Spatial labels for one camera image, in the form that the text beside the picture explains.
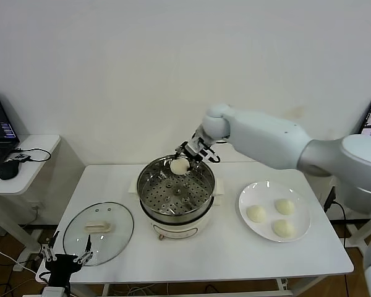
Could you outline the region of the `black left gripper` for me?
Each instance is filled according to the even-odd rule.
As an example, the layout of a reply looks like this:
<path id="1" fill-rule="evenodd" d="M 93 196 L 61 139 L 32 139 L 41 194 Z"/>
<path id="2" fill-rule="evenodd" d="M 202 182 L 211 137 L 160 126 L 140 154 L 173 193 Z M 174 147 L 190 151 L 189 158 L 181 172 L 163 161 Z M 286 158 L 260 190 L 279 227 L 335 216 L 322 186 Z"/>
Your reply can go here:
<path id="1" fill-rule="evenodd" d="M 73 273 L 80 270 L 81 265 L 85 265 L 92 257 L 91 235 L 88 235 L 85 252 L 81 256 L 68 254 L 56 254 L 53 251 L 58 232 L 55 232 L 48 244 L 42 247 L 42 255 L 45 263 L 45 269 L 50 273 L 49 286 L 67 286 L 70 283 L 70 277 Z"/>

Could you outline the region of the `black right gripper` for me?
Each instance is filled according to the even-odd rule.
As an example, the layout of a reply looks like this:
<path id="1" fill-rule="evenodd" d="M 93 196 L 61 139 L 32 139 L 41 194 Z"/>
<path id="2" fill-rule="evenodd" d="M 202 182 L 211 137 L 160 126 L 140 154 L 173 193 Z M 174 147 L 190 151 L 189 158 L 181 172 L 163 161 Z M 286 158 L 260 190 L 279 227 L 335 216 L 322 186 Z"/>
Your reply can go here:
<path id="1" fill-rule="evenodd" d="M 201 161 L 215 161 L 215 152 L 211 146 L 215 139 L 209 136 L 203 128 L 197 128 L 191 139 L 186 144 L 181 144 L 175 149 L 174 159 L 179 157 L 189 158 L 189 170 L 198 170 Z"/>

